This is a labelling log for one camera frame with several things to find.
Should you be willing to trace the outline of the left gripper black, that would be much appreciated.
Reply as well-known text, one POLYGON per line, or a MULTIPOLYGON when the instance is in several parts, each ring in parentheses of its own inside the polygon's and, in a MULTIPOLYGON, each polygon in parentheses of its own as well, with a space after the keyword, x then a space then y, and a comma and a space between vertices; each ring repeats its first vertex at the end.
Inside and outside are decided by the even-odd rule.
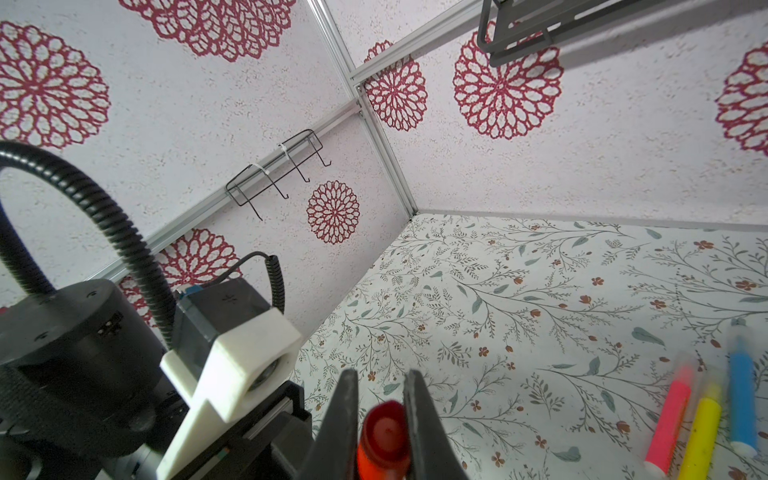
POLYGON ((186 413, 165 352, 109 280, 2 310, 2 478, 156 478, 186 413))

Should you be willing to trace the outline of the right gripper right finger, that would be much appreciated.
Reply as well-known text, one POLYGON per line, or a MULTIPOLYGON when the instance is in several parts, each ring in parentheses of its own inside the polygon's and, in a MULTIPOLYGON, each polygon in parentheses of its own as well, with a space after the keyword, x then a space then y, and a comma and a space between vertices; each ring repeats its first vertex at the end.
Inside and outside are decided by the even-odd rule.
POLYGON ((403 404, 411 458, 407 479, 467 479, 418 370, 406 374, 403 404))

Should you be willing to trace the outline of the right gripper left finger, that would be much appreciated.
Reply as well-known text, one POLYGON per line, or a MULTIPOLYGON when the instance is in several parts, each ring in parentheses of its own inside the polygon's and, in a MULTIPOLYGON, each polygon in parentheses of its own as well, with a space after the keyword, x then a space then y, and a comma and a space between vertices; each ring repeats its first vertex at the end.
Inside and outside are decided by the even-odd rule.
POLYGON ((358 374, 341 372, 320 430, 298 472, 299 479, 356 479, 358 374))

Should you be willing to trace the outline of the red pen cap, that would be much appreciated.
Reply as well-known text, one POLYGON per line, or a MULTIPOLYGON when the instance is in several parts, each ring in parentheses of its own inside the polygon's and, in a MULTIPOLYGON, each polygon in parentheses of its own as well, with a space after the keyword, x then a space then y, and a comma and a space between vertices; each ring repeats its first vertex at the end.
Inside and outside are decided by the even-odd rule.
POLYGON ((405 407, 391 400, 366 415, 356 452, 361 480, 404 479, 410 468, 405 407))

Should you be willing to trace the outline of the pink highlighter pen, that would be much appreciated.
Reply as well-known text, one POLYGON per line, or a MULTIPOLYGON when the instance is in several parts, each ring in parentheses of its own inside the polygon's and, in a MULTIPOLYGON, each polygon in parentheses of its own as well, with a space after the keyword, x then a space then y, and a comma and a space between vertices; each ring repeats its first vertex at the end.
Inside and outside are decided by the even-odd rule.
POLYGON ((687 353, 678 357, 676 370, 644 459, 646 471, 655 479, 669 474, 679 432, 691 399, 697 361, 687 353))

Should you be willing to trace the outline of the yellow highlighter pen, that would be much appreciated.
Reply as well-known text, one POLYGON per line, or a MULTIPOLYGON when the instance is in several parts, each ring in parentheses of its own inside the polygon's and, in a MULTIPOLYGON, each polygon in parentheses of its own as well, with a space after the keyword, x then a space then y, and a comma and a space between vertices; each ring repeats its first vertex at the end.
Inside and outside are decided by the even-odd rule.
POLYGON ((722 416, 725 372, 709 370, 700 388, 694 420, 678 474, 679 480, 708 477, 722 416))

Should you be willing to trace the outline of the blue pen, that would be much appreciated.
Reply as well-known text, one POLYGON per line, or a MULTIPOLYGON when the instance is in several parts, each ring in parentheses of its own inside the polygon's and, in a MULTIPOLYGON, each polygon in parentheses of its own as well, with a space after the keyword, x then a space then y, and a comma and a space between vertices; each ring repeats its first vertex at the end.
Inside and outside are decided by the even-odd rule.
POLYGON ((743 319, 732 322, 728 337, 729 441, 732 449, 746 458, 757 455, 752 338, 743 319))

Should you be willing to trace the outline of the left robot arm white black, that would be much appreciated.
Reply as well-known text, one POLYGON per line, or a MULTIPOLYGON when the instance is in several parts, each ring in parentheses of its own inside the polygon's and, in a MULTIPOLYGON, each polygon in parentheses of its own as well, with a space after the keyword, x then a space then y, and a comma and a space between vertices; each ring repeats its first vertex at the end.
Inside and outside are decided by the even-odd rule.
POLYGON ((111 196, 71 163, 5 141, 1 166, 37 177, 85 215, 65 240, 70 216, 42 204, 35 246, 61 288, 1 220, 1 261, 25 294, 1 323, 1 436, 34 478, 86 475, 96 460, 117 478, 152 478, 183 413, 161 356, 179 353, 199 375, 218 334, 248 314, 283 309, 279 261, 264 256, 265 299, 220 236, 191 230, 153 256, 111 196))

